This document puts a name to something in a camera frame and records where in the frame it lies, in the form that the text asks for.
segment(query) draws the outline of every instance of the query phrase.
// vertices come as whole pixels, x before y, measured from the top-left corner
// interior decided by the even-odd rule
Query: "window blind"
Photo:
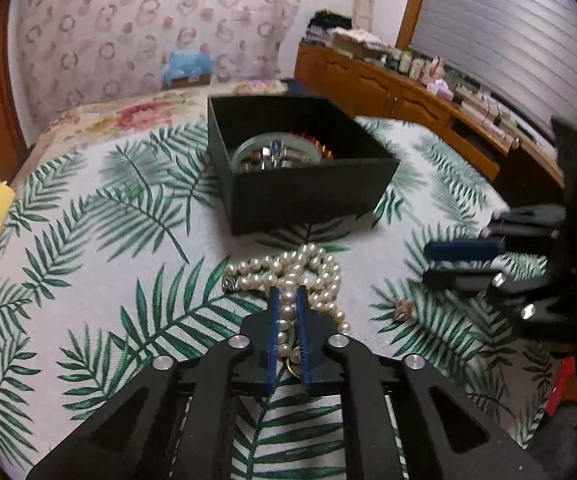
[[[575,0],[424,0],[411,48],[473,76],[553,138],[577,117]]]

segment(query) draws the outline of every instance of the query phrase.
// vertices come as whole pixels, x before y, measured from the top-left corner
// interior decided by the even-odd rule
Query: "metal screw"
[[[502,286],[502,283],[504,283],[506,281],[506,276],[504,275],[503,272],[498,272],[495,277],[493,278],[493,280],[491,281],[491,283],[493,284],[493,286]]]
[[[228,340],[228,345],[232,348],[246,348],[251,340],[245,335],[234,335]]]
[[[344,348],[349,343],[349,338],[344,334],[333,334],[329,337],[329,345],[335,348]]]
[[[520,311],[520,317],[522,319],[528,319],[535,314],[535,305],[533,303],[529,303]]]
[[[426,359],[418,354],[410,354],[405,357],[405,365],[411,368],[411,370],[419,370],[424,368],[426,364]]]
[[[153,368],[156,370],[168,370],[174,365],[175,361],[171,356],[160,355],[153,359]]]

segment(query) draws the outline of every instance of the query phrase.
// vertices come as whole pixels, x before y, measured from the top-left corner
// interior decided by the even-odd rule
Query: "open black box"
[[[233,171],[230,155],[266,132],[304,132],[333,152],[316,166]],[[304,96],[208,98],[208,149],[233,235],[376,208],[399,160],[326,99]]]

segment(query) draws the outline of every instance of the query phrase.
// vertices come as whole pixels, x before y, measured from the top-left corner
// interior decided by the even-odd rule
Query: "leaf print tablecloth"
[[[504,203],[426,128],[360,120],[401,164],[373,214],[244,237],[228,232],[200,115],[163,134],[43,164],[0,237],[0,455],[14,479],[159,354],[202,355],[264,305],[225,295],[227,262],[316,242],[342,266],[351,335],[377,354],[424,355],[524,444],[555,363],[477,300],[427,290],[424,245],[475,235]],[[509,254],[515,276],[543,259]],[[395,322],[393,301],[415,304]],[[344,478],[337,397],[310,398],[278,368],[268,399],[238,401],[232,476]]]

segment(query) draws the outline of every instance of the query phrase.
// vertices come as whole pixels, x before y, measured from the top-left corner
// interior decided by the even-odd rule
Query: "pearl necklace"
[[[305,275],[311,270],[315,276]],[[260,290],[268,295],[274,285],[280,289],[280,319],[278,319],[278,358],[289,358],[299,364],[299,347],[291,348],[295,315],[297,287],[304,285],[309,293],[310,308],[325,312],[333,317],[337,331],[348,334],[351,326],[346,314],[335,304],[342,286],[342,268],[332,254],[314,243],[304,244],[297,251],[285,252],[280,256],[253,258],[237,265],[228,264],[224,271],[222,287],[227,292]]]

